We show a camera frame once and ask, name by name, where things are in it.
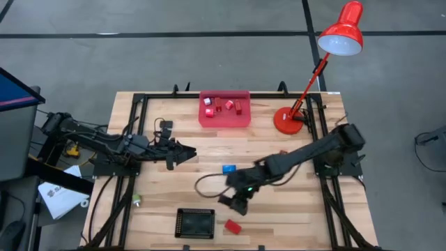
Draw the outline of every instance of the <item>red plastic bin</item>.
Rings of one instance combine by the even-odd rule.
[[[212,104],[206,106],[203,99],[210,98]],[[222,111],[217,112],[215,109],[214,98],[222,100]],[[236,109],[233,107],[228,110],[224,104],[228,100],[239,100],[242,105],[242,114],[237,115]],[[214,109],[214,117],[206,117],[205,110]],[[204,128],[244,128],[251,123],[251,102],[249,91],[202,91],[200,92],[200,106],[198,112],[198,121]]]

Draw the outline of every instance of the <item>computer monitor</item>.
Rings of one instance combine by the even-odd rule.
[[[45,103],[45,99],[0,68],[0,112]]]

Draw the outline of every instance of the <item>blue block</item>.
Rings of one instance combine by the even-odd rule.
[[[235,172],[237,167],[235,165],[223,165],[223,174],[228,174],[230,172]]]

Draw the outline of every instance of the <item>wooden tabletop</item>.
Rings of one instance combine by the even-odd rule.
[[[120,133],[128,123],[133,92],[118,92],[109,123],[109,133]],[[325,117],[328,129],[344,116],[344,106],[338,93],[321,93],[327,105]],[[327,250],[330,249],[321,186],[314,174],[312,161],[304,163],[295,177],[280,187],[265,186],[249,201],[248,214],[239,215],[217,198],[206,199],[194,191],[195,181],[211,173],[220,173],[222,165],[237,168],[252,167],[252,162],[281,150],[292,151],[312,143],[306,127],[296,135],[278,132],[272,122],[273,114],[290,99],[251,99],[252,121],[247,128],[202,128],[198,122],[198,99],[151,99],[144,124],[144,134],[151,139],[153,121],[158,117],[174,122],[172,137],[182,144],[197,148],[197,157],[168,171],[163,162],[145,162],[136,179],[134,191],[141,195],[141,206],[130,213],[125,249],[191,249],[255,250],[264,245],[267,250]],[[318,113],[315,112],[318,135],[322,137]],[[93,203],[107,177],[95,181],[84,235],[87,236]],[[377,245],[364,188],[351,177],[339,177],[346,214],[357,230],[370,243]],[[116,178],[105,188],[93,219],[93,234],[109,217]],[[204,179],[199,185],[203,192],[218,193],[224,189],[224,177]],[[213,240],[175,238],[177,208],[215,209]],[[343,245],[339,220],[334,214],[339,244]],[[121,216],[116,221],[114,245],[118,243]],[[224,228],[231,219],[243,230],[234,235]]]

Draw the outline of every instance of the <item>floor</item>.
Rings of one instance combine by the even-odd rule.
[[[168,91],[174,84],[183,89],[188,82],[191,90],[267,91],[282,80],[300,91],[316,59],[307,36],[147,38],[144,34],[307,31],[302,7],[306,1],[0,0],[0,8],[12,3],[0,23],[0,66],[24,83],[42,88],[47,103],[40,109],[70,112],[94,123],[108,122],[117,91]],[[333,23],[345,2],[310,0],[314,30]],[[446,174],[421,166],[413,137],[446,124],[442,63],[446,1],[362,2],[363,31],[421,32],[365,36],[361,54],[330,58],[324,72],[326,89],[341,91],[348,120],[367,140],[362,167],[380,246],[444,250],[446,215],[441,202],[446,201]],[[423,31],[438,32],[421,36]],[[68,33],[86,36],[54,36]],[[131,34],[91,38],[95,33]],[[39,116],[36,125],[44,120]],[[444,145],[435,143],[419,152],[428,166],[446,170],[442,149]],[[44,227],[40,249],[75,248],[85,215],[85,210],[76,208],[57,224]]]

